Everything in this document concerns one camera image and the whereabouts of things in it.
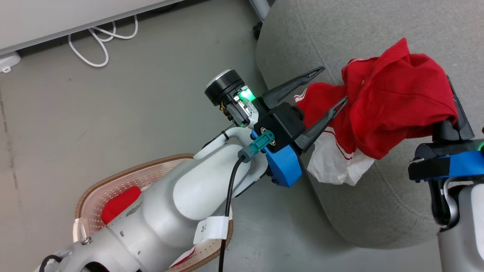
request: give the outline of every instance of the caster wheel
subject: caster wheel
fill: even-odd
[[[259,35],[260,35],[260,30],[262,29],[262,22],[258,22],[253,28],[252,32],[254,33],[254,38],[258,41],[259,40]]]

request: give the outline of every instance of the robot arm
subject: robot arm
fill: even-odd
[[[444,272],[484,271],[484,139],[474,133],[455,90],[458,120],[436,124],[433,143],[421,144],[408,175],[426,181],[432,214],[441,226],[437,237]],[[450,187],[451,182],[473,181]]]
[[[153,183],[105,228],[57,252],[58,257],[46,258],[39,272],[167,270],[196,243],[199,223],[213,216],[224,201],[229,207],[227,195],[240,195],[264,175],[279,186],[291,187],[302,174],[299,156],[347,100],[308,130],[297,107],[279,102],[323,70],[314,69],[257,98],[234,70],[214,78],[205,94],[237,127],[223,131],[194,160],[173,168],[163,182]],[[231,138],[240,145],[229,144]]]

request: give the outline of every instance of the gray sofa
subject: gray sofa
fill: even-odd
[[[257,63],[275,87],[317,66],[316,81],[342,84],[351,58],[381,55],[402,37],[450,76],[477,137],[484,126],[481,10],[478,0],[277,0],[264,22]],[[377,161],[356,186],[310,178],[334,228],[358,247],[400,248],[435,236],[426,184],[408,180],[419,143],[405,140]]]

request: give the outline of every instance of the cable connector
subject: cable connector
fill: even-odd
[[[237,155],[239,158],[244,156],[243,162],[248,163],[257,155],[257,153],[261,152],[264,147],[274,141],[274,139],[274,133],[272,133],[270,130],[267,130],[264,132],[264,134],[255,139],[250,145],[242,148]]]

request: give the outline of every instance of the green led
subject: green led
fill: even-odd
[[[252,101],[254,100],[256,97],[252,94],[252,91],[250,91],[250,89],[245,89],[243,91],[241,91],[241,93],[239,93],[239,97],[240,98],[245,98],[249,101]]]

